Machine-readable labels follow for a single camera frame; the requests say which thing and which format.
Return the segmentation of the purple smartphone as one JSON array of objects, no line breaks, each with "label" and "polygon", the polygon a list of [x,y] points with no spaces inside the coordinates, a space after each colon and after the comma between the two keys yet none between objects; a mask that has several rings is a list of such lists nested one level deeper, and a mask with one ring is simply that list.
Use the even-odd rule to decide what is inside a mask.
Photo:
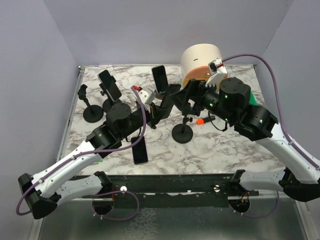
[{"label": "purple smartphone", "polygon": [[149,161],[144,137],[131,149],[135,165],[146,164]]}]

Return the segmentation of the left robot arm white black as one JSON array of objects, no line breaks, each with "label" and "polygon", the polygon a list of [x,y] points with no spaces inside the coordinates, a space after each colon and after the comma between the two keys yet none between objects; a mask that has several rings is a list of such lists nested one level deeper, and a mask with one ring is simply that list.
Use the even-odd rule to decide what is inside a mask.
[{"label": "left robot arm white black", "polygon": [[170,84],[160,105],[156,105],[152,90],[131,87],[137,109],[132,111],[124,102],[114,104],[106,113],[105,122],[95,128],[74,151],[39,173],[22,174],[18,178],[22,194],[18,203],[25,201],[29,207],[28,213],[38,220],[70,200],[91,195],[106,197],[113,188],[104,172],[98,171],[79,180],[72,178],[109,154],[134,148],[142,142],[147,127],[154,129],[161,120],[169,117],[174,105],[170,97],[180,88],[180,84]]}]

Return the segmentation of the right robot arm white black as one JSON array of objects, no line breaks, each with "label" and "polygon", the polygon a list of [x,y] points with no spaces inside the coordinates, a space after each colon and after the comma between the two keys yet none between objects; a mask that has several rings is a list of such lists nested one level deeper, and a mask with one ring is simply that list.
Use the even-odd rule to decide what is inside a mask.
[{"label": "right robot arm white black", "polygon": [[250,103],[251,87],[236,77],[226,78],[219,89],[206,86],[204,81],[190,80],[180,91],[169,95],[173,104],[184,115],[209,113],[233,127],[241,136],[270,151],[285,165],[274,172],[237,170],[229,189],[240,196],[244,192],[271,190],[288,197],[308,202],[320,197],[319,160],[308,162],[311,155],[286,139],[278,119],[265,107]]}]

